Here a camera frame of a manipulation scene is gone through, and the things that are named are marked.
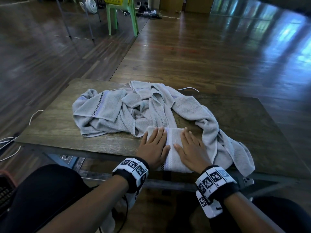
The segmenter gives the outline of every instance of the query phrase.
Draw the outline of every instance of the wooden table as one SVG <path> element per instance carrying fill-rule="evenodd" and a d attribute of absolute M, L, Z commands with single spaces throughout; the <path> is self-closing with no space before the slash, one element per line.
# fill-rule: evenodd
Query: wooden table
<path fill-rule="evenodd" d="M 72 118 L 73 102 L 87 89 L 94 88 L 101 92 L 128 87 L 129 85 L 124 83 L 74 79 L 55 101 L 31 122 L 31 125 L 18 137 L 17 142 L 32 151 L 44 154 L 114 161 L 122 161 L 124 156 L 134 156 L 140 139 L 123 132 L 85 138 L 81 136 L 80 129 Z M 181 92 L 185 95 L 192 94 L 202 105 L 212 111 L 220 129 L 249 148 L 256 168 L 250 178 L 273 181 L 277 183 L 273 185 L 274 188 L 278 188 L 293 181 L 311 177 L 302 160 L 296 155 L 258 99 L 193 91 Z M 187 126 L 197 137 L 201 138 L 202 130 L 194 124 L 194 121 L 187 121 L 176 113 L 174 117 L 179 128 Z M 77 171 L 80 166 L 81 159 L 76 165 Z M 229 172 L 239 178 L 241 184 L 242 179 L 239 173 L 234 169 L 230 169 Z M 80 173 L 84 176 L 94 176 L 92 173 Z M 262 194 L 262 189 L 256 190 L 256 193 Z M 273 187 L 270 185 L 269 188 L 264 187 L 264 189 L 270 191 Z"/>

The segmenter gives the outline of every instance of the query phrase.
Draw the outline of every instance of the person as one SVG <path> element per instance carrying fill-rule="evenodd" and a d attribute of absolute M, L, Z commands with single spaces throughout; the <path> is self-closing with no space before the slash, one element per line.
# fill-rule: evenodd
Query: person
<path fill-rule="evenodd" d="M 166 159 L 170 146 L 163 127 L 147 141 L 144 134 L 136 156 L 155 170 Z M 183 148 L 174 144 L 181 161 L 201 173 L 212 165 L 202 141 L 187 128 L 181 133 Z M 128 181 L 112 176 L 95 189 L 78 173 L 59 165 L 47 165 L 27 177 L 12 196 L 10 211 L 1 220 L 0 232 L 94 233 L 129 188 Z M 252 203 L 240 192 L 223 201 L 223 213 L 210 219 L 216 232 L 311 232 L 310 217 L 297 204 L 284 199 L 259 199 Z"/>

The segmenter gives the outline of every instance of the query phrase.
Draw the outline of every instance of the yellow basket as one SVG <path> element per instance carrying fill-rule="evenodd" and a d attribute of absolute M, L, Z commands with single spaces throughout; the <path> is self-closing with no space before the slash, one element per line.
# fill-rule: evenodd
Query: yellow basket
<path fill-rule="evenodd" d="M 123 0 L 105 0 L 107 4 L 114 4 L 121 6 L 123 3 Z"/>

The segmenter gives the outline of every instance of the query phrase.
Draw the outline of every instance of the wooden tabletop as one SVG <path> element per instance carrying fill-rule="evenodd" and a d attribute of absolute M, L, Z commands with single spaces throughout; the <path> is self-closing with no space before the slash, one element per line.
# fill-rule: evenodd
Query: wooden tabletop
<path fill-rule="evenodd" d="M 98 92 L 128 88 L 128 84 L 74 79 L 69 86 L 31 122 L 17 142 L 74 151 L 134 156 L 140 139 L 129 133 L 110 133 L 85 138 L 72 118 L 72 104 L 87 89 Z M 257 98 L 204 94 L 182 91 L 193 95 L 216 117 L 220 129 L 232 139 L 242 142 L 250 150 L 255 171 L 266 174 L 310 178 L 310 173 L 296 155 L 278 126 Z M 179 128 L 185 126 L 198 137 L 202 129 L 174 113 Z"/>

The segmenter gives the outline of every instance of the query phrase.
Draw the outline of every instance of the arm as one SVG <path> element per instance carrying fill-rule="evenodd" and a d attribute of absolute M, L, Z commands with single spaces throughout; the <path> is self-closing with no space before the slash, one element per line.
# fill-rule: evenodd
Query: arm
<path fill-rule="evenodd" d="M 164 147 L 167 134 L 163 128 L 159 132 L 155 129 L 148 141 L 147 135 L 148 133 L 144 134 L 136 155 L 143 158 L 151 169 L 155 169 L 165 161 L 170 146 Z M 125 178 L 114 175 L 57 215 L 38 232 L 94 233 L 128 188 Z"/>
<path fill-rule="evenodd" d="M 206 158 L 206 148 L 187 128 L 181 133 L 183 148 L 174 144 L 181 161 L 192 171 L 202 173 L 211 161 Z M 243 233 L 284 233 L 270 218 L 240 192 L 224 199 L 224 205 Z"/>

